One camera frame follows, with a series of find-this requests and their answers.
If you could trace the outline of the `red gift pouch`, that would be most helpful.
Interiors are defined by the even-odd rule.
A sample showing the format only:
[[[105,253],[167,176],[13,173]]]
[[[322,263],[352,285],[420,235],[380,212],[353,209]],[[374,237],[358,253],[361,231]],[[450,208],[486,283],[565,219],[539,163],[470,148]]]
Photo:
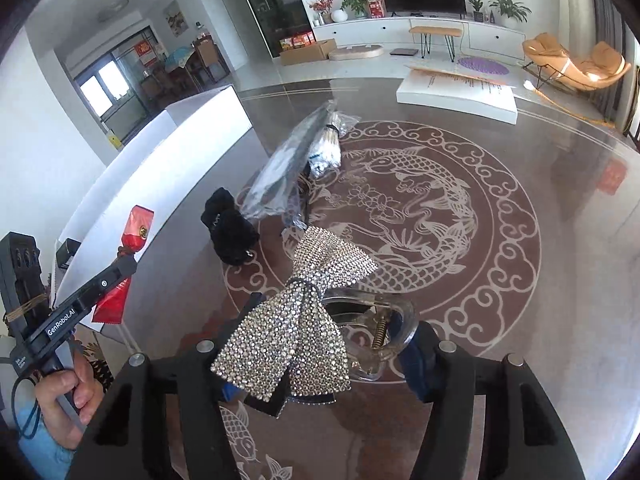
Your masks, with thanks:
[[[117,258],[116,278],[113,285],[106,286],[106,292],[96,303],[92,322],[104,324],[120,324],[124,317],[126,299],[131,284],[131,278],[137,270],[134,258],[141,252],[149,236],[154,212],[142,206],[131,209],[126,226],[122,231]]]

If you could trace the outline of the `rhinestone bow hair clip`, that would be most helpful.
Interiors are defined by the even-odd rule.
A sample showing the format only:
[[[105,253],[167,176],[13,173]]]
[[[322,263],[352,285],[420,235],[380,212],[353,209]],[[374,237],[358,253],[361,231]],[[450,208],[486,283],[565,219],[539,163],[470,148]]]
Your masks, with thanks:
[[[361,248],[333,232],[308,226],[292,259],[292,275],[277,295],[244,314],[210,369],[246,392],[254,408],[273,417],[285,404],[323,405],[350,389],[350,375],[381,367],[404,350],[418,329],[407,300],[360,292],[352,286],[378,266]],[[367,350],[344,338],[326,308],[349,302],[380,307],[400,329],[382,347]]]

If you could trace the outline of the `black velvet pouch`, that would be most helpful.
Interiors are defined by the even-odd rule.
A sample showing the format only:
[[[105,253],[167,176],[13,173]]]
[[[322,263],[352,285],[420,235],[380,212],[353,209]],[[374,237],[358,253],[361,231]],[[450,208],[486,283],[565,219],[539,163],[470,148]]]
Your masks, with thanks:
[[[201,222],[208,229],[215,252],[228,266],[242,266],[252,258],[250,250],[259,242],[259,233],[236,206],[225,188],[217,188],[206,200]]]

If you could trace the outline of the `large white cardboard box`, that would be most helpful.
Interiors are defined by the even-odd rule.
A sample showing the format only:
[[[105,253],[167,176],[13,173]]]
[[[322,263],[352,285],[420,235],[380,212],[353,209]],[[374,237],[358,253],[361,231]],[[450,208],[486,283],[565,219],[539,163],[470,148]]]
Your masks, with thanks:
[[[58,285],[58,301],[115,259],[134,206],[154,214],[137,254],[126,324],[82,321],[100,341],[128,353],[171,353],[220,306],[222,265],[200,217],[216,188],[239,192],[264,159],[252,128],[233,87],[197,94],[153,119],[90,188],[62,232],[80,247]]]

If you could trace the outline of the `phone case in plastic bag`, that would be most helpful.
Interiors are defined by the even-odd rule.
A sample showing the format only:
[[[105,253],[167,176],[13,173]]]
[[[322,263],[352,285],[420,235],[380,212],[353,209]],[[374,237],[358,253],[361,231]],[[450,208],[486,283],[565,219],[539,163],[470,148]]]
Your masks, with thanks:
[[[250,221],[281,216],[288,223],[308,221],[299,192],[301,177],[319,179],[341,167],[341,140],[360,122],[329,100],[299,122],[273,152],[246,192],[240,207]]]

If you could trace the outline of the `white flat box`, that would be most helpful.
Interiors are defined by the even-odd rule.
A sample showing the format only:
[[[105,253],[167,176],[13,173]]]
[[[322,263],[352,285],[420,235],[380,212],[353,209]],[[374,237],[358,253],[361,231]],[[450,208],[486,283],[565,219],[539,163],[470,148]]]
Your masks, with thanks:
[[[450,70],[414,66],[396,90],[399,104],[452,110],[515,125],[518,108],[506,84]]]

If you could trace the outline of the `brown cardboard box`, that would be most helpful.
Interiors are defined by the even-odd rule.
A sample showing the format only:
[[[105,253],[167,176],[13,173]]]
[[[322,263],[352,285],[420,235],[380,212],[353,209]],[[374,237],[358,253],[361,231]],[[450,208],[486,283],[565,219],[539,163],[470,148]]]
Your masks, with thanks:
[[[329,54],[337,49],[337,44],[333,38],[314,42],[306,47],[285,50],[280,55],[282,66],[326,61]]]

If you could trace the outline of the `orange lounge chair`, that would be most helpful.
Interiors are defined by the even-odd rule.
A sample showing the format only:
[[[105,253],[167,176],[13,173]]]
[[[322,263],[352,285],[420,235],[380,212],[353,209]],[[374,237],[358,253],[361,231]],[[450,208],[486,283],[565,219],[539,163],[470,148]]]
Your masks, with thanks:
[[[631,68],[623,55],[605,41],[599,41],[585,58],[572,55],[548,32],[526,39],[522,48],[529,59],[527,66],[538,68],[540,84],[558,82],[577,91],[591,92],[611,87]]]

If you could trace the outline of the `white tv cabinet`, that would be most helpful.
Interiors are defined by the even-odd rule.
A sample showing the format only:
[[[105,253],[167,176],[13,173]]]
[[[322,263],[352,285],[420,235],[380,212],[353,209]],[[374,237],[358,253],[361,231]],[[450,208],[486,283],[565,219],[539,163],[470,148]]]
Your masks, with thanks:
[[[525,61],[524,32],[455,18],[360,18],[314,28],[317,40],[333,38],[339,47],[380,44],[393,48],[421,49],[426,58],[436,52],[454,57],[482,56],[516,65]]]

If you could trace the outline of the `green potted plant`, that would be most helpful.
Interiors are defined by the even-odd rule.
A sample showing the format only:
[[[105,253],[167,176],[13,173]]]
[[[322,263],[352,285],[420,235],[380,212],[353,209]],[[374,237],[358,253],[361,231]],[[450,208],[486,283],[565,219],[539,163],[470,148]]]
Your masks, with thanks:
[[[523,30],[532,14],[532,10],[521,1],[489,0],[489,6],[500,16],[502,26],[515,30]]]

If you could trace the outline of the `grey curtain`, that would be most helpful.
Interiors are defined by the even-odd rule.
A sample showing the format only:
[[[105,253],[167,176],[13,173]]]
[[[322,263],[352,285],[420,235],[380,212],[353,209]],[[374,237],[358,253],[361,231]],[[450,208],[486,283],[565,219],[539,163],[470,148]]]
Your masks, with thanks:
[[[636,62],[637,40],[612,0],[559,0],[560,43],[584,58],[600,41],[625,60]],[[634,121],[638,99],[637,69],[632,66],[622,80],[591,93],[591,102],[604,118],[626,133]]]

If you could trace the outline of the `red flower vase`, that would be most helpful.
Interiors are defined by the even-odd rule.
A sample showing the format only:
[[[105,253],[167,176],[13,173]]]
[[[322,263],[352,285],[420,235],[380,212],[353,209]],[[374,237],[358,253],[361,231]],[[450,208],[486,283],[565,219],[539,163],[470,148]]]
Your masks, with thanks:
[[[318,21],[322,24],[332,23],[332,10],[334,0],[314,0],[309,7],[318,15]]]

